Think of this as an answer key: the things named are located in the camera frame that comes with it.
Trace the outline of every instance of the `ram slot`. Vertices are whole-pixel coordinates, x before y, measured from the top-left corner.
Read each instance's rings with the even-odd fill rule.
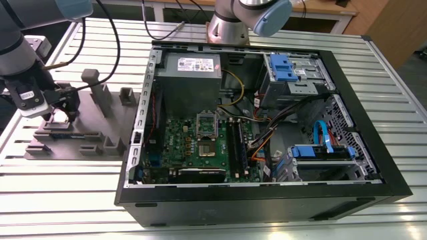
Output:
[[[239,171],[239,159],[238,159],[238,151],[236,151],[236,143],[235,143],[235,131],[234,131],[234,123],[230,121],[227,123],[227,149],[228,149],[228,166],[230,166],[230,174],[234,177],[239,177],[242,172]]]
[[[234,136],[235,136],[235,147],[236,147],[239,170],[244,175],[247,175],[248,174],[247,146],[246,146],[246,139],[244,139],[244,133],[243,133],[240,121],[234,123],[234,133],[235,133]]]

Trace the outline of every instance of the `power supply label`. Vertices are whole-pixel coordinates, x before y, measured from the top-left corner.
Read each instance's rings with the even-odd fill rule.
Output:
[[[214,72],[214,59],[181,57],[177,60],[177,71]]]

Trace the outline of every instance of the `blue latch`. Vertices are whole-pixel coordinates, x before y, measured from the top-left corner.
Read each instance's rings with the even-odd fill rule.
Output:
[[[288,56],[282,54],[271,54],[270,60],[275,80],[278,82],[296,82],[299,77],[294,75],[294,64],[290,62]]]
[[[315,150],[312,146],[295,146],[291,148],[294,158],[298,157],[315,157]]]
[[[348,154],[350,154],[350,158],[354,159],[356,157],[356,150],[352,146],[348,146],[347,147],[347,151],[348,151]]]

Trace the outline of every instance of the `yellow wire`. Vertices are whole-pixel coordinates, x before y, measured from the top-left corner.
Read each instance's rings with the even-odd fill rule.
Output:
[[[227,72],[231,76],[234,76],[234,78],[239,81],[239,84],[242,86],[242,93],[240,93],[240,97],[238,98],[236,101],[231,102],[231,103],[227,103],[227,104],[220,104],[218,106],[220,107],[227,107],[227,106],[232,106],[235,105],[242,99],[243,99],[243,96],[246,94],[246,85],[243,84],[243,81],[240,80],[240,78],[236,76],[236,74],[234,74],[231,71],[223,69],[224,72]]]
[[[262,150],[262,148],[264,147],[264,145],[267,144],[268,140],[272,138],[274,133],[271,133],[271,135],[267,137],[266,141],[262,143],[262,145],[259,146],[259,148],[256,149],[256,151],[252,154],[251,159],[255,159],[256,153]]]
[[[252,160],[266,162],[266,160],[264,160],[264,159],[262,159],[262,158],[256,158],[256,157],[255,157]]]

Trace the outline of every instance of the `connector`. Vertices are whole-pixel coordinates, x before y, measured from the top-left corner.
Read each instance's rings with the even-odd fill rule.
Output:
[[[181,21],[177,25],[176,25],[176,31],[181,30],[181,28],[184,27],[185,22]]]

